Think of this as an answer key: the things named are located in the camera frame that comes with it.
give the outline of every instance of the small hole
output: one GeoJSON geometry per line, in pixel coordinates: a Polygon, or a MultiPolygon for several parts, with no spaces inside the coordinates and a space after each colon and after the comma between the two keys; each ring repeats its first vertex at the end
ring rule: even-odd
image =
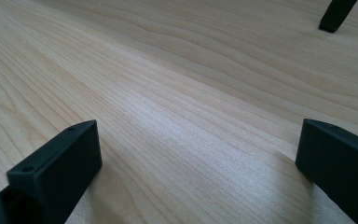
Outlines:
{"type": "Polygon", "coordinates": [[[23,172],[31,172],[33,171],[34,167],[33,166],[25,166],[24,168],[22,168],[23,172]]]}

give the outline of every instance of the wood grain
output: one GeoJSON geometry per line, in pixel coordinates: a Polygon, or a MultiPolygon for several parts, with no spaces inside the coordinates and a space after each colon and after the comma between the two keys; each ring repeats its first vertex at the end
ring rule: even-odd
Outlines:
{"type": "Polygon", "coordinates": [[[303,118],[358,134],[358,3],[0,0],[0,189],[97,119],[103,169],[67,223],[351,223],[295,167],[303,118]]]}

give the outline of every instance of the black plastic foot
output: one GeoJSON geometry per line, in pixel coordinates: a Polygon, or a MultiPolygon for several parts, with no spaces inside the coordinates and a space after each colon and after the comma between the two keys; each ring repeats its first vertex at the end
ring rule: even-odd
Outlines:
{"type": "Polygon", "coordinates": [[[102,167],[97,122],[62,131],[7,172],[0,224],[60,224],[102,167]]]}
{"type": "Polygon", "coordinates": [[[319,29],[334,33],[345,21],[357,0],[333,0],[322,17],[319,29]]]}
{"type": "Polygon", "coordinates": [[[358,136],[304,119],[296,166],[358,223],[358,136]]]}

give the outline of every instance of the black plastic leg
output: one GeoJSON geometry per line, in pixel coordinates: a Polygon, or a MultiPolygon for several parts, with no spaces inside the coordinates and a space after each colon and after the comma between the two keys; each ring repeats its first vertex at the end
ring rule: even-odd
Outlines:
{"type": "Polygon", "coordinates": [[[102,167],[97,122],[71,126],[7,172],[0,224],[61,224],[102,167]]]}
{"type": "Polygon", "coordinates": [[[319,29],[334,33],[345,21],[357,0],[333,0],[321,20],[319,29]]]}
{"type": "Polygon", "coordinates": [[[304,119],[296,166],[358,223],[358,136],[304,119]]]}

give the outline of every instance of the tabletop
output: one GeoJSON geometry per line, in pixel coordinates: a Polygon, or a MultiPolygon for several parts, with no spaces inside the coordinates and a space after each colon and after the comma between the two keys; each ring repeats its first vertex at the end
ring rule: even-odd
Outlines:
{"type": "Polygon", "coordinates": [[[6,171],[96,119],[103,168],[67,223],[351,223],[296,168],[303,119],[358,135],[358,3],[0,0],[6,171]]]}

